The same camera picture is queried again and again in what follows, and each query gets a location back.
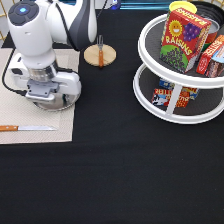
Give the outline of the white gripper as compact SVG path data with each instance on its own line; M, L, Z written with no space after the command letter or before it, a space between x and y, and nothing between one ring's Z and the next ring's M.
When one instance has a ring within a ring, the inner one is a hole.
M39 82L57 82L59 84L59 93L78 96L81 94L81 82L78 74L71 69L59 67L57 61L43 69L30 69L25 66L21 54L18 53L9 64L9 72L12 74L15 84L20 88L24 88L26 93L28 90L27 82L32 79Z

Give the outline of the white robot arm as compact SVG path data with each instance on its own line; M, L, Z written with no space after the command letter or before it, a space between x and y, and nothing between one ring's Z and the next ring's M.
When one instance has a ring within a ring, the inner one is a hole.
M58 66L55 42L80 51L97 35L94 0L68 5L60 0L23 0L8 12L18 53L9 64L15 84L36 106L50 111L73 105L81 94L79 75Z

